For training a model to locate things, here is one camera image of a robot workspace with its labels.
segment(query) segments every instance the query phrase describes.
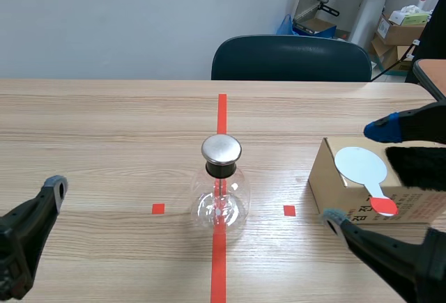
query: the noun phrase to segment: red tape line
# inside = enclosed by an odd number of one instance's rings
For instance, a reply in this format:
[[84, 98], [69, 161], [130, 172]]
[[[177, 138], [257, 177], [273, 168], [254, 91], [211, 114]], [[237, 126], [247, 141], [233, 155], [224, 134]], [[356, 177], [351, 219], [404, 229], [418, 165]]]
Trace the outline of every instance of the red tape line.
[[[227, 95], [218, 95], [217, 133], [227, 132]], [[215, 181], [214, 197], [220, 196], [219, 181]], [[226, 194], [226, 181], [222, 183], [222, 195]], [[217, 207], [224, 205], [217, 202]], [[212, 236], [212, 274], [210, 278], [210, 302], [226, 303], [226, 224], [217, 218]]]

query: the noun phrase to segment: blue plastic bag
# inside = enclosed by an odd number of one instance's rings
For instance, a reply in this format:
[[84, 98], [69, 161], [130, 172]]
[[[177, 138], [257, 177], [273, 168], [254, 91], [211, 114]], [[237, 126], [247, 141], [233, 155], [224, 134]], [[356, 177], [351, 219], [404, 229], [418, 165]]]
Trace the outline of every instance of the blue plastic bag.
[[293, 30], [293, 20], [291, 19], [291, 15], [287, 15], [285, 16], [284, 20], [282, 21], [282, 24], [280, 25], [280, 27], [277, 30], [277, 35], [297, 35], [299, 36], [298, 33], [296, 33]]

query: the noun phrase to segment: cardboard boxes stack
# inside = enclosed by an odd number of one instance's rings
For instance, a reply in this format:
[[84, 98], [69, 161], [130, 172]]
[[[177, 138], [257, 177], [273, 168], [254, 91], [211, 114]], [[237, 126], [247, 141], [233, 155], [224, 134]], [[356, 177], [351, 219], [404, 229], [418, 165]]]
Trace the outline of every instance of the cardboard boxes stack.
[[[403, 57], [413, 41], [420, 39], [425, 26], [426, 23], [398, 25], [387, 15], [381, 15], [375, 37], [371, 41], [372, 60], [377, 63], [381, 72]], [[386, 74], [406, 76], [411, 61], [412, 59], [406, 59]]]

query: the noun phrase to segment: white paddle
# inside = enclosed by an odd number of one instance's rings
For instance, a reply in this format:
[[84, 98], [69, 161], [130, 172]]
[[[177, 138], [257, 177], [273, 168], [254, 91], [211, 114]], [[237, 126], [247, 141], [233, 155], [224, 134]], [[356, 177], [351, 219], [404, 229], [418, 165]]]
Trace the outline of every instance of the white paddle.
[[386, 197], [380, 183], [387, 176], [387, 167], [382, 159], [365, 148], [342, 148], [334, 158], [337, 170], [349, 180], [364, 185], [372, 196], [372, 208], [382, 216], [398, 214], [394, 201]]

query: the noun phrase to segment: stainless steel lid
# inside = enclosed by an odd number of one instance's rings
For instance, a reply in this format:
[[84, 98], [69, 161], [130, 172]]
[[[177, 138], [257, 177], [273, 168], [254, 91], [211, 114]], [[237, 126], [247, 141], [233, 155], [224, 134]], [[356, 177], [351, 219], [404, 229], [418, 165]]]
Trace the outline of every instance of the stainless steel lid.
[[228, 134], [215, 134], [203, 142], [201, 154], [214, 165], [226, 166], [240, 158], [242, 146], [237, 139]]

